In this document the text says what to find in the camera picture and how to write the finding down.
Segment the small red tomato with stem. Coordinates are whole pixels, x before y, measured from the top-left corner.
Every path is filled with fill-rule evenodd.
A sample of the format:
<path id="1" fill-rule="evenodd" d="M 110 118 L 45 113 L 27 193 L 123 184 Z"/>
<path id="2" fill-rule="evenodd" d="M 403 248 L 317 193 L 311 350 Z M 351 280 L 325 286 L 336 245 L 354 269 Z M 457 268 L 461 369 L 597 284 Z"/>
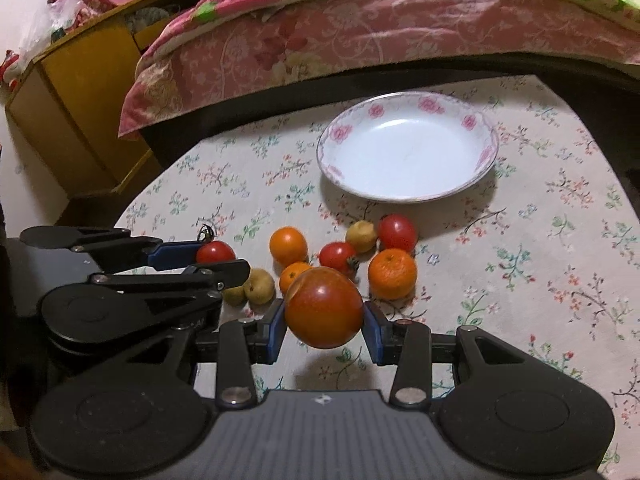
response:
<path id="1" fill-rule="evenodd" d="M 196 252 L 195 261 L 198 264 L 232 261 L 236 258 L 233 249 L 222 240 L 218 240 L 217 233 L 212 226 L 203 224 L 198 231 L 200 248 Z"/>

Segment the small tan longan fruit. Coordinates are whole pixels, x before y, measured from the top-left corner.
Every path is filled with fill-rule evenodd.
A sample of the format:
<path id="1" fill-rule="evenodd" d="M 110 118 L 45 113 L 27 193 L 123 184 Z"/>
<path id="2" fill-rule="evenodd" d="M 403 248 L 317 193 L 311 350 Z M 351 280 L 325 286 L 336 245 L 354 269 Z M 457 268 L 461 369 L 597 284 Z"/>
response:
<path id="1" fill-rule="evenodd" d="M 246 301 L 243 286 L 227 288 L 222 292 L 224 302 L 231 307 L 239 307 Z"/>

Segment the tan brown round fruit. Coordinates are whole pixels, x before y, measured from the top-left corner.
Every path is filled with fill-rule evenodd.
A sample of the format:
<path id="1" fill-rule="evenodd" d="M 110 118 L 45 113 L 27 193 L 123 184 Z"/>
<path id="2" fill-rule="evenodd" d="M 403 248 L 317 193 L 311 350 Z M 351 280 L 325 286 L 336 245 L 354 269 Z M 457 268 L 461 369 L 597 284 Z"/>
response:
<path id="1" fill-rule="evenodd" d="M 276 294 L 276 286 L 271 275 L 264 269 L 254 268 L 243 285 L 244 295 L 250 304 L 263 306 L 270 304 Z"/>

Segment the large orange mandarin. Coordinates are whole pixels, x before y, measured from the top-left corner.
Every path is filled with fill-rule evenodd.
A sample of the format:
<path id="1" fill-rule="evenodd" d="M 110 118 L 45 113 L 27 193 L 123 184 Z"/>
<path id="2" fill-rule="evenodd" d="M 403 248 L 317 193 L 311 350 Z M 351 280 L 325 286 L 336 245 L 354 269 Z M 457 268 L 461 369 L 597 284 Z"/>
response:
<path id="1" fill-rule="evenodd" d="M 407 297 L 416 286 L 418 267 L 408 252 L 390 248 L 378 252 L 368 266 L 368 283 L 372 296 L 383 300 Z"/>

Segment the small dimpled orange mandarin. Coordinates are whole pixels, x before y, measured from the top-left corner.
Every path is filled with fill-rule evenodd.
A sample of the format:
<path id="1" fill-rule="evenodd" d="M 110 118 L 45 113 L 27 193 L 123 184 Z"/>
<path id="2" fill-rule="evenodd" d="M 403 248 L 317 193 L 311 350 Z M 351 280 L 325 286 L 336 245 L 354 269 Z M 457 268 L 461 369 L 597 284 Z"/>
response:
<path id="1" fill-rule="evenodd" d="M 284 268 L 279 278 L 279 288 L 282 295 L 285 295 L 288 292 L 288 289 L 300 274 L 305 273 L 310 268 L 311 265 L 303 261 L 291 263 L 289 266 Z"/>

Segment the smooth orange round fruit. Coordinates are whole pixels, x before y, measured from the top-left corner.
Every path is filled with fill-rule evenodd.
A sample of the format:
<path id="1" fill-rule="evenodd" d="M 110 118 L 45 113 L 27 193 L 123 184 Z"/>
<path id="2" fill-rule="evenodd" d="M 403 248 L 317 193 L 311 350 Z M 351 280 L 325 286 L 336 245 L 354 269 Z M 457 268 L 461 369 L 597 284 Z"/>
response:
<path id="1" fill-rule="evenodd" d="M 285 226 L 272 233 L 269 251 L 273 260 L 282 268 L 296 262 L 304 262 L 308 257 L 306 238 L 292 226 Z"/>

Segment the large red orange tomato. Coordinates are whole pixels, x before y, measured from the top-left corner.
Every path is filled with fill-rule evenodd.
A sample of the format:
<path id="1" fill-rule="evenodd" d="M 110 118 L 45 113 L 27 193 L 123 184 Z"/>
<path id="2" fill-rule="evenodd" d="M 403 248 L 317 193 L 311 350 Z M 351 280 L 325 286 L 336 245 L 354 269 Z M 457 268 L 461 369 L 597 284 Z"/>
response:
<path id="1" fill-rule="evenodd" d="M 300 274 L 288 288 L 284 318 L 288 329 L 307 346 L 333 349 L 361 330 L 363 300 L 345 275 L 319 266 Z"/>

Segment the red cherry tomato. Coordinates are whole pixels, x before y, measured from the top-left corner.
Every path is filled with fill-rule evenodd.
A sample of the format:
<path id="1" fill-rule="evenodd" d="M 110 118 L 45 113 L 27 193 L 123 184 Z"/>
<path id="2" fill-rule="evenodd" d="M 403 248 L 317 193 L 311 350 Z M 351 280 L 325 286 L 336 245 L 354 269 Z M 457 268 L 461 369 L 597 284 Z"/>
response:
<path id="1" fill-rule="evenodd" d="M 356 250 L 347 242 L 332 242 L 324 245 L 319 252 L 319 263 L 348 278 L 353 278 L 359 268 Z"/>
<path id="2" fill-rule="evenodd" d="M 386 214 L 378 222 L 378 239 L 384 249 L 401 249 L 411 254 L 418 242 L 418 231 L 402 214 Z"/>

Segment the yellow wooden cabinet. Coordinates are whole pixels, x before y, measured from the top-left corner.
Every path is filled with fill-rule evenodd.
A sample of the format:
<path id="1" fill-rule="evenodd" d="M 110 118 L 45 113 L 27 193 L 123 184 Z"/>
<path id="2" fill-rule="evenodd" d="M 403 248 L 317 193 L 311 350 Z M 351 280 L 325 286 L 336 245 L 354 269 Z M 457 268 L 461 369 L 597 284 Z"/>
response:
<path id="1" fill-rule="evenodd" d="M 6 112 L 69 198 L 121 193 L 160 173 L 143 140 L 119 139 L 125 96 L 142 53 L 168 24 L 132 32 L 134 12 L 166 8 L 171 18 L 200 0 L 132 0 L 56 40 L 24 71 Z"/>

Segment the floral white tablecloth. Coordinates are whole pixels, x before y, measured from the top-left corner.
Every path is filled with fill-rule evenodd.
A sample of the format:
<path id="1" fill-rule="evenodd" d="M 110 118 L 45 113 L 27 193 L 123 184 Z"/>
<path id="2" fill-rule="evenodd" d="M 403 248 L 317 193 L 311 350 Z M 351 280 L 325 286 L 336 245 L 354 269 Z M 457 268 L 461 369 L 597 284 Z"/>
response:
<path id="1" fill-rule="evenodd" d="M 477 185 L 408 207 L 418 288 L 384 304 L 435 333 L 471 324 L 584 382 L 608 401 L 611 479 L 639 474 L 639 221 L 578 116 L 532 76 L 446 84 L 500 136 Z M 342 104 L 319 106 L 215 136 L 142 191 L 118 225 L 134 235 L 190 240 L 211 226 L 235 253 L 271 269 L 271 234 L 299 229 L 309 250 L 341 240 L 383 204 L 349 196 L 317 166 L 316 142 Z"/>

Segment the white plate with pink roses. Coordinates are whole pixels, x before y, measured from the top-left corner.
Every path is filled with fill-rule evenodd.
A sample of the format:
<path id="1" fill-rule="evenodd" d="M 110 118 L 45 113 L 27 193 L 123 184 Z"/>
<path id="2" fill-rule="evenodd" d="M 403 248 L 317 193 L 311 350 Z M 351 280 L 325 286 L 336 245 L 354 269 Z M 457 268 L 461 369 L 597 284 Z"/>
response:
<path id="1" fill-rule="evenodd" d="M 479 108 L 446 94 L 404 91 L 349 107 L 322 131 L 317 162 L 334 185 L 367 200 L 439 200 L 484 178 L 499 136 Z"/>

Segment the pink floral quilt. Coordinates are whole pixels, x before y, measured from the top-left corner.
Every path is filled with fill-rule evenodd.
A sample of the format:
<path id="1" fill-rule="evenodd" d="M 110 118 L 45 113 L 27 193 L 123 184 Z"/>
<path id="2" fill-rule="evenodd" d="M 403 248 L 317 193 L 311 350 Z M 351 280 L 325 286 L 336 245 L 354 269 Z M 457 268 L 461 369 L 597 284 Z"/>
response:
<path id="1" fill-rule="evenodd" d="M 566 0 L 201 0 L 140 58 L 118 133 L 345 70 L 507 53 L 635 72 L 639 35 Z"/>

